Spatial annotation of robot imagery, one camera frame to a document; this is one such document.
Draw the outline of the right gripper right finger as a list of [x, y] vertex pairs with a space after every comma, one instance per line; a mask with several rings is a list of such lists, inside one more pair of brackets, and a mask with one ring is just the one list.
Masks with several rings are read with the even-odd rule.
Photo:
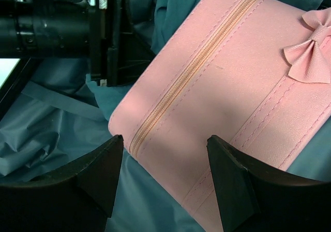
[[207, 151], [224, 231], [330, 231], [330, 183], [279, 170], [212, 135]]

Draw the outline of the pink cosmetic case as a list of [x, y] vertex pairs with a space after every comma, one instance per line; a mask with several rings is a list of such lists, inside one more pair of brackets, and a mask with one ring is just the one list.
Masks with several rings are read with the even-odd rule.
[[131, 156], [202, 226], [220, 218], [217, 135], [287, 169], [330, 117], [330, 9], [201, 0], [110, 117]]

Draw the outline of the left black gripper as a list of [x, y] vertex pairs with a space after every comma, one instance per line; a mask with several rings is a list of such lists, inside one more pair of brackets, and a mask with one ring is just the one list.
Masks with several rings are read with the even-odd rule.
[[108, 87], [135, 83], [155, 54], [135, 31], [129, 0], [1, 0], [1, 58], [88, 58]]

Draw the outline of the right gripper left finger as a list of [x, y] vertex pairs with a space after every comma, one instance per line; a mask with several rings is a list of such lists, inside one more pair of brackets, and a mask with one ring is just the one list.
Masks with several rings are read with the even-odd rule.
[[1, 231], [104, 231], [123, 149], [123, 138], [116, 135], [56, 170], [2, 184]]

